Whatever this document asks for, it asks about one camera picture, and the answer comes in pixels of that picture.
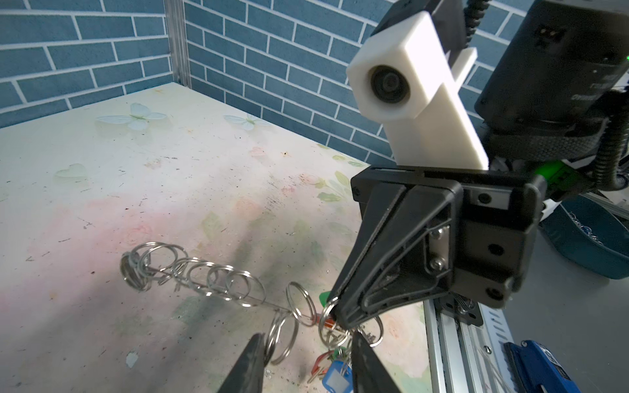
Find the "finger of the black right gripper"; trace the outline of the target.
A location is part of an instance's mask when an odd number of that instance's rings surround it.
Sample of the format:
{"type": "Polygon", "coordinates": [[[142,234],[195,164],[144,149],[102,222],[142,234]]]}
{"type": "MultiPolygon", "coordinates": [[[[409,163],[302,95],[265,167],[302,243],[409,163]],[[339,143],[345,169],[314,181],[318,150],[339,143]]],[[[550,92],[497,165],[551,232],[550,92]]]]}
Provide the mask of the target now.
{"type": "Polygon", "coordinates": [[[355,245],[330,293],[342,328],[450,290],[462,201],[458,183],[379,183],[372,189],[355,245]]]}

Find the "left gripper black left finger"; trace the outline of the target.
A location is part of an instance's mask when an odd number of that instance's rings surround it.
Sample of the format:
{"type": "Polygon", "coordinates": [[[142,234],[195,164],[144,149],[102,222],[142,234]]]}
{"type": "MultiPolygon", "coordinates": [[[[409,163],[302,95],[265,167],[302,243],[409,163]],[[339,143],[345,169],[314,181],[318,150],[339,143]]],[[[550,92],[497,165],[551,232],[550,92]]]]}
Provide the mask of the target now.
{"type": "Polygon", "coordinates": [[[265,334],[254,334],[218,393],[261,393],[264,383],[265,349],[265,334]]]}

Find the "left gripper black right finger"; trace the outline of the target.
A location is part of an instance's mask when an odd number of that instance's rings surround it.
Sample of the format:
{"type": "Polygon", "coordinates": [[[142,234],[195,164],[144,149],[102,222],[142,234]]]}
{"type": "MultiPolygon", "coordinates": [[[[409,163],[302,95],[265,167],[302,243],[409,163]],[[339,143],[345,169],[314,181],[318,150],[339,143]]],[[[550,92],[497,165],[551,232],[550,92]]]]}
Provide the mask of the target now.
{"type": "Polygon", "coordinates": [[[401,393],[367,339],[352,335],[352,383],[355,393],[401,393]]]}

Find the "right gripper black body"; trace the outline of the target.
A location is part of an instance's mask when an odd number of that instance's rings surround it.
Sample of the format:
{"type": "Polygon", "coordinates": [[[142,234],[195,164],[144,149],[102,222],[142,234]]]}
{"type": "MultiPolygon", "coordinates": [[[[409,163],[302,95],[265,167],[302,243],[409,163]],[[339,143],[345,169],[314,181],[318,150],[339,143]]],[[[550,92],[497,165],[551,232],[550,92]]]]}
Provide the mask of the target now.
{"type": "Polygon", "coordinates": [[[454,282],[447,293],[500,308],[521,288],[542,217],[546,183],[540,175],[370,167],[352,179],[362,215],[379,183],[458,183],[463,188],[455,231],[454,282]]]}

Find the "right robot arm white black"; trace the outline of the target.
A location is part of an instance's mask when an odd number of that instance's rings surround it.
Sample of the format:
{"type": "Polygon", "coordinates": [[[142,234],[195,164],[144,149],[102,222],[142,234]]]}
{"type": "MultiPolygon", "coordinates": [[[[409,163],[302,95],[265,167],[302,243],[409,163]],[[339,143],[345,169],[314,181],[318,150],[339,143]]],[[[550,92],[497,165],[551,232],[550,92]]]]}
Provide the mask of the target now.
{"type": "Polygon", "coordinates": [[[351,190],[362,223],[322,320],[352,330],[408,304],[461,296],[504,306],[526,278],[539,222],[592,189],[627,187],[624,1],[536,1],[474,109],[459,91],[485,1],[398,1],[347,67],[392,168],[351,190]]]}

